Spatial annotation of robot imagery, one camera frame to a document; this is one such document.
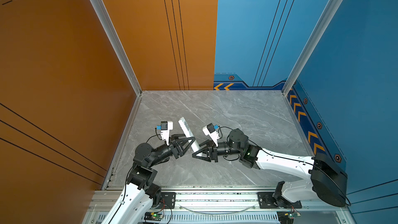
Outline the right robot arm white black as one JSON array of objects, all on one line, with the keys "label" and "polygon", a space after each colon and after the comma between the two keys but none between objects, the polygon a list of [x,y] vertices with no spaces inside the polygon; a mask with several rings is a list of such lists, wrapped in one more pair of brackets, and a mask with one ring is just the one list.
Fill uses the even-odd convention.
[{"label": "right robot arm white black", "polygon": [[304,200],[322,200],[336,206],[351,206],[347,197],[348,175],[326,154],[293,156],[273,152],[255,144],[240,129],[233,129],[227,141],[219,142],[217,131],[204,129],[210,140],[202,143],[193,158],[218,162],[221,156],[238,155],[247,168],[280,171],[298,177],[297,181],[280,181],[272,195],[275,206],[296,208]]}]

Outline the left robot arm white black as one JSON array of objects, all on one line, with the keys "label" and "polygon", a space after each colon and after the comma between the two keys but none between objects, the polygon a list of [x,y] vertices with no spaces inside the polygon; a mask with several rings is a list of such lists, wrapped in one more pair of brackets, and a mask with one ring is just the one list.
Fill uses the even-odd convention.
[{"label": "left robot arm white black", "polygon": [[149,143],[141,143],[134,153],[133,165],[127,173],[121,195],[109,211],[104,224],[137,224],[145,213],[161,201],[161,186],[154,183],[157,171],[153,169],[170,157],[184,156],[196,141],[195,137],[174,134],[169,143],[154,148]]}]

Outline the white remote control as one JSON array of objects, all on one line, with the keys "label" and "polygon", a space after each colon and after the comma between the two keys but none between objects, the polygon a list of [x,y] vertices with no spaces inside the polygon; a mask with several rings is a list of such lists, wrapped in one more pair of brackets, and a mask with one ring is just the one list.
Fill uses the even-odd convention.
[{"label": "white remote control", "polygon": [[[187,138],[193,137],[193,133],[192,133],[190,127],[188,126],[188,123],[186,122],[186,120],[185,120],[183,117],[181,117],[181,118],[178,120],[178,123],[179,123],[179,125],[180,125],[180,127],[181,127],[181,129],[182,129],[182,131],[183,131],[183,133],[184,133],[184,135],[185,135]],[[195,141],[193,142],[193,144],[191,145],[191,147],[192,147],[193,152],[197,152],[197,151],[200,149],[197,140],[195,140]]]}]

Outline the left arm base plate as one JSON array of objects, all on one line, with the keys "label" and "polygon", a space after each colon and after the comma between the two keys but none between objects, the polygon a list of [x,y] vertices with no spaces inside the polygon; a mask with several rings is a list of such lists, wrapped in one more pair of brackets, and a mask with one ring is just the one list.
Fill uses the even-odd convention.
[{"label": "left arm base plate", "polygon": [[174,209],[176,203],[176,192],[158,192],[152,199],[152,208],[167,208]]}]

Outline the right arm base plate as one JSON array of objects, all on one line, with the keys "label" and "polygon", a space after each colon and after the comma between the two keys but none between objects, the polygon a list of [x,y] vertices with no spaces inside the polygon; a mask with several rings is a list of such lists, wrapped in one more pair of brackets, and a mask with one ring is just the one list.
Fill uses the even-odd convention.
[{"label": "right arm base plate", "polygon": [[284,209],[300,209],[301,201],[289,202],[283,197],[274,197],[273,192],[258,192],[258,203],[261,209],[284,208]]}]

